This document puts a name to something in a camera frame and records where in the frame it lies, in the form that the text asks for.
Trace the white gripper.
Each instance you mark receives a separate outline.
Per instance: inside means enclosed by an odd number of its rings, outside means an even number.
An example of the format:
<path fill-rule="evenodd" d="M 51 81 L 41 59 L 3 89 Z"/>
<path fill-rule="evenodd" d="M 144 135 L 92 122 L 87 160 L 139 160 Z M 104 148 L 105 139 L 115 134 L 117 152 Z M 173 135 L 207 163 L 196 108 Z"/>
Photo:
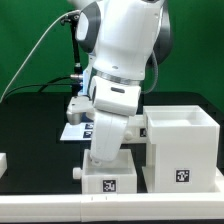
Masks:
<path fill-rule="evenodd" d="M 92 164 L 113 161 L 124 138 L 128 117 L 104 111 L 96 111 L 91 140 Z"/>

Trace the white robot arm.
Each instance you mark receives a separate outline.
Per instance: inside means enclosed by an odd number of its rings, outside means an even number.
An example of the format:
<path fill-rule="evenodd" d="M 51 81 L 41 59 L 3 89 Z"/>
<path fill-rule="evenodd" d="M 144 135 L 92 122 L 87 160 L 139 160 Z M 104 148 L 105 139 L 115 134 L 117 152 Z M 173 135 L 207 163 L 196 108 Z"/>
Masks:
<path fill-rule="evenodd" d="M 67 109 L 76 124 L 86 112 L 94 121 L 90 158 L 115 160 L 128 121 L 136 115 L 148 60 L 170 48 L 168 0 L 67 0 L 79 12 L 76 40 L 92 57 L 88 94 Z"/>

